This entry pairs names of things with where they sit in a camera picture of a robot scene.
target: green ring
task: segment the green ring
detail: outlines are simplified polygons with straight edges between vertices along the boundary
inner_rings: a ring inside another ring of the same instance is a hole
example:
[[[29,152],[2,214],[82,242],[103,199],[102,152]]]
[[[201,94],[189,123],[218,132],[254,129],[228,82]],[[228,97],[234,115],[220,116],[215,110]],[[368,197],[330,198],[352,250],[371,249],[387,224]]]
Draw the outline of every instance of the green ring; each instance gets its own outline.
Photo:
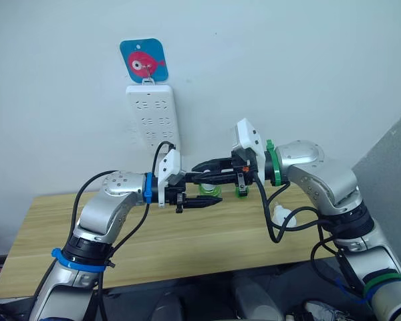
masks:
[[[280,185],[282,185],[282,182],[281,182],[281,171],[279,170],[278,155],[276,155],[275,146],[273,145],[273,143],[270,139],[267,140],[266,149],[269,152],[270,157],[272,158],[273,172],[275,173],[275,184],[274,185],[280,186]]]
[[[383,276],[378,276],[374,279],[371,279],[370,281],[367,282],[367,284],[364,288],[363,296],[366,297],[368,291],[370,291],[372,287],[378,285],[379,283],[382,283],[383,281],[389,280],[389,279],[401,279],[401,274],[388,273],[388,274],[384,274]]]

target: wooden table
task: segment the wooden table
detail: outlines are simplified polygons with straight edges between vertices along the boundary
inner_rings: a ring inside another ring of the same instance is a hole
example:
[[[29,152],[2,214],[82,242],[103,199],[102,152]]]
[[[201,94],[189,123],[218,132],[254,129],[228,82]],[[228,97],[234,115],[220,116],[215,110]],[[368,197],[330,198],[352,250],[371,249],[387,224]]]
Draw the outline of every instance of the wooden table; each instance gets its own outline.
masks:
[[[205,209],[150,206],[142,228],[118,251],[104,276],[106,288],[158,280],[210,274],[264,265],[305,261],[318,241],[317,229],[287,232],[280,244],[269,239],[260,197],[251,186],[247,199],[235,196],[234,185],[223,186],[223,201]],[[275,191],[268,187],[267,194]],[[197,188],[188,187],[197,194]],[[94,193],[82,196],[80,208]],[[43,196],[33,204],[19,230],[0,274],[0,298],[31,296],[50,264],[51,250],[62,247],[70,226],[74,194]],[[277,200],[294,209],[311,205],[301,189],[291,186]],[[137,222],[144,207],[131,210],[122,238]],[[297,216],[297,224],[315,219],[310,212]],[[320,249],[317,257],[329,253]]]

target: pink fish illustration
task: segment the pink fish illustration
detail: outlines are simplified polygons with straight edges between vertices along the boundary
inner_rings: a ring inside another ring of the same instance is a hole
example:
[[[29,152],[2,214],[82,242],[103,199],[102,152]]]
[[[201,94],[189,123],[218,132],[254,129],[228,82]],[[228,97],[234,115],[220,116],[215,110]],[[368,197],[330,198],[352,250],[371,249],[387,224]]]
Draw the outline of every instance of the pink fish illustration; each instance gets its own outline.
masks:
[[[154,74],[159,65],[165,66],[165,61],[157,62],[152,56],[143,51],[134,51],[128,57],[128,65],[131,71],[141,78],[148,78]]]

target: gray wall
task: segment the gray wall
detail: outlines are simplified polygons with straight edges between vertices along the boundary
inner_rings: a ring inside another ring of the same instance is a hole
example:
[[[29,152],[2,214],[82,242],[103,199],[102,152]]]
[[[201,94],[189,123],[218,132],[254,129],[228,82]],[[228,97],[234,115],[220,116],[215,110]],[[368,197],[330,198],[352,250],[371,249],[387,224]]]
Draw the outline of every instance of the gray wall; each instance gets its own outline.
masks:
[[[354,172],[370,213],[401,259],[401,119],[355,165]]]

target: white power strip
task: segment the white power strip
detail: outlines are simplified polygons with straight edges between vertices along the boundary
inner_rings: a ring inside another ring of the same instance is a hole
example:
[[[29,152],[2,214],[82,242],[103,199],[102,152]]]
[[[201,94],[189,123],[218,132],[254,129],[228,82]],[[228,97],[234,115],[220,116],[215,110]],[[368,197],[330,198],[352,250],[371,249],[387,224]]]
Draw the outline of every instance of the white power strip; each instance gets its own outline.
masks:
[[[126,95],[146,148],[154,153],[160,142],[168,140],[179,150],[180,133],[172,88],[168,85],[128,86]]]

